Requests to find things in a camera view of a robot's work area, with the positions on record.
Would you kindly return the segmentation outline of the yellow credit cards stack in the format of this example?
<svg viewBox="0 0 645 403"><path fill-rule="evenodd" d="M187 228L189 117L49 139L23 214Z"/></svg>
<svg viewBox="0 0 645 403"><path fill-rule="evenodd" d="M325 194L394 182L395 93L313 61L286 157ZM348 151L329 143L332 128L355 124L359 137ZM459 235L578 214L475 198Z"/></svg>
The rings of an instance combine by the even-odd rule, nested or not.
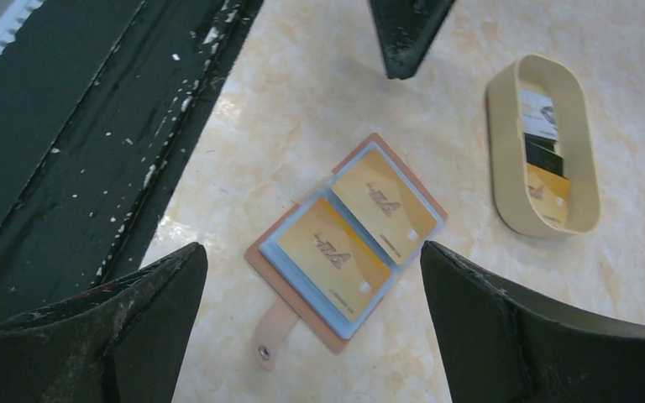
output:
<svg viewBox="0 0 645 403"><path fill-rule="evenodd" d="M568 216L569 180L531 164L526 164L526 172L527 193L538 216L563 228Z"/></svg>

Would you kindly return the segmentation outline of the white black card in tray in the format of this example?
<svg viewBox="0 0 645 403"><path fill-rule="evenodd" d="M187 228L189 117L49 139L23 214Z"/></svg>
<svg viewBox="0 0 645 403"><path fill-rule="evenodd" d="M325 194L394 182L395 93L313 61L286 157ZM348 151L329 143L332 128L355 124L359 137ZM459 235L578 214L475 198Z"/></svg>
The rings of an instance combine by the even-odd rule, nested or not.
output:
<svg viewBox="0 0 645 403"><path fill-rule="evenodd" d="M523 133L557 142L558 130L552 99L537 92L520 90L519 100Z"/></svg>

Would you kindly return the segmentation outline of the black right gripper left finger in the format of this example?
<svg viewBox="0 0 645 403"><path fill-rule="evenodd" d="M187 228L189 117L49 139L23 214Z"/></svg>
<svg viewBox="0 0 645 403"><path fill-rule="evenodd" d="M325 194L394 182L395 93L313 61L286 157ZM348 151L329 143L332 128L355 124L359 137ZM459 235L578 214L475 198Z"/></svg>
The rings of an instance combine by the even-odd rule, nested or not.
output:
<svg viewBox="0 0 645 403"><path fill-rule="evenodd" d="M0 322L0 402L169 402L207 277L190 243Z"/></svg>

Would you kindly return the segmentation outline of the cream plastic tray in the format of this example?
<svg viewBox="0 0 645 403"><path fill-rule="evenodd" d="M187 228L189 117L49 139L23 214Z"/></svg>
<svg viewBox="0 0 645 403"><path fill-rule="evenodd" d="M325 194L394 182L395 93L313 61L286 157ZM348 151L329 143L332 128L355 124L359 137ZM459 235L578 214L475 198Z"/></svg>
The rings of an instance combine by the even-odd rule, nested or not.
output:
<svg viewBox="0 0 645 403"><path fill-rule="evenodd" d="M559 114L558 151L569 180L569 208L562 227L546 220L529 193L521 92L550 97ZM585 93L574 73L543 55L513 61L486 88L490 159L496 209L514 231L537 238L588 233L600 222L600 188Z"/></svg>

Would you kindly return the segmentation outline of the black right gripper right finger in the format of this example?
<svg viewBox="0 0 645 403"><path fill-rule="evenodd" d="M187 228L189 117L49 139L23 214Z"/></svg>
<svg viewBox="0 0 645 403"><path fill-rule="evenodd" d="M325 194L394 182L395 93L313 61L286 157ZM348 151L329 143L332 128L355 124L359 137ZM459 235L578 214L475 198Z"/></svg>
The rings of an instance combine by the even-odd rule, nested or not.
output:
<svg viewBox="0 0 645 403"><path fill-rule="evenodd" d="M455 402L645 402L645 326L557 301L439 243L424 290Z"/></svg>

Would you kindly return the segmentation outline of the gold VIP credit card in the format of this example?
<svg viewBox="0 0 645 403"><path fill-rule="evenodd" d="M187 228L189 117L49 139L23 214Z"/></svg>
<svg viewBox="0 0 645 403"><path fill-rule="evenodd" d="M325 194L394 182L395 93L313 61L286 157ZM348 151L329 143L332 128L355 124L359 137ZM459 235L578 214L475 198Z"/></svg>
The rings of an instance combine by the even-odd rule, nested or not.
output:
<svg viewBox="0 0 645 403"><path fill-rule="evenodd" d="M332 192L394 264L405 264L441 217L379 148L370 147L332 184Z"/></svg>

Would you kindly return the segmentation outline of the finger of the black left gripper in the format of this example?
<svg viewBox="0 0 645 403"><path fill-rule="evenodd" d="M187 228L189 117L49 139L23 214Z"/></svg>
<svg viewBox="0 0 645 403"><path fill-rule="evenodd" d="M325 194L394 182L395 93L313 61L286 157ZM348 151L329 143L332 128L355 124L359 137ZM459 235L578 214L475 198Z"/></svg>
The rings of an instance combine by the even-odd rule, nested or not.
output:
<svg viewBox="0 0 645 403"><path fill-rule="evenodd" d="M369 0L386 76L416 75L454 0Z"/></svg>

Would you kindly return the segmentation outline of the tan leather card holder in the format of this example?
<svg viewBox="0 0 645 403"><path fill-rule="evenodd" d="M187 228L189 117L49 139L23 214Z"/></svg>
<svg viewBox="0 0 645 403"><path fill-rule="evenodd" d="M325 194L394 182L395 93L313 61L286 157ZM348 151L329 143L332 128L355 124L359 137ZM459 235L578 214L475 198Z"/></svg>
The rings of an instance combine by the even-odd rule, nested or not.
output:
<svg viewBox="0 0 645 403"><path fill-rule="evenodd" d="M358 159L370 147L381 149L401 170L412 186L419 191L421 198L428 202L441 217L441 222L435 231L423 241L416 253L405 264L394 264L381 246L364 230L354 215L332 192L334 181L350 167L352 161ZM345 320L332 304L324 301L312 285L305 285L305 280L295 273L295 265L292 261L280 248L275 246L275 239L282 230L287 228L294 218L319 198L327 200L333 206L391 271L388 281L382 286L359 320L354 323ZM246 261L277 294L277 299L260 319L254 330L252 348L260 365L266 370L274 368L278 350L297 322L305 322L330 351L342 352L349 339L395 284L402 271L419 255L422 245L443 226L447 216L440 204L387 142L377 133L370 134L327 177L307 195L295 202L290 210L245 251Z"/></svg>

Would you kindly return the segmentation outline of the black VIP card in tray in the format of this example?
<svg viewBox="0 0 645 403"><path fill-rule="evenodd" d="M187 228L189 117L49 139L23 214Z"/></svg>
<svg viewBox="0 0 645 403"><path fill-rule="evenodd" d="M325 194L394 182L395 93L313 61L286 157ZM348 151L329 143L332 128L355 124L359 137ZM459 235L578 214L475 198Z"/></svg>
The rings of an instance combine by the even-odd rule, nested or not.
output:
<svg viewBox="0 0 645 403"><path fill-rule="evenodd" d="M528 164L564 176L564 158L556 153L554 142L531 134L524 135L524 142Z"/></svg>

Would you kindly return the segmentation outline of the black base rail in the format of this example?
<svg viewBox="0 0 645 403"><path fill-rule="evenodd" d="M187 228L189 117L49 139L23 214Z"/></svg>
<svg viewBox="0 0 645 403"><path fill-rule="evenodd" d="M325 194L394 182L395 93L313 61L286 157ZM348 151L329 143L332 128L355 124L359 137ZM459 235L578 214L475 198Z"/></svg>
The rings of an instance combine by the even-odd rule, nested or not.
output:
<svg viewBox="0 0 645 403"><path fill-rule="evenodd" d="M29 6L0 55L0 326L137 269L261 6Z"/></svg>

